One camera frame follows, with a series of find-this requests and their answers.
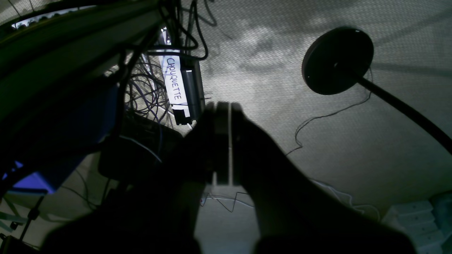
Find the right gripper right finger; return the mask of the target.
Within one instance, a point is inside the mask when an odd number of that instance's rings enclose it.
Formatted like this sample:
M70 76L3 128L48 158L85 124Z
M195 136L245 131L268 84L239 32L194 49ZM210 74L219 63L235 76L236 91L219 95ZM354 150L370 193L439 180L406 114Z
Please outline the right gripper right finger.
M274 140L231 105L233 175L255 205L255 254L415 254L397 230L341 204L311 182Z

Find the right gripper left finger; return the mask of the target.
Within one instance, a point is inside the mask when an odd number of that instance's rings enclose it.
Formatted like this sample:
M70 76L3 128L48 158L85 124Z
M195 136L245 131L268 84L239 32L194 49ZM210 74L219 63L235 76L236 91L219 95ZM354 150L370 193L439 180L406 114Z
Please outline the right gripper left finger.
M194 229L199 200L211 173L207 139L210 102L194 129L174 149L179 157L116 200L49 233L42 254L200 254Z

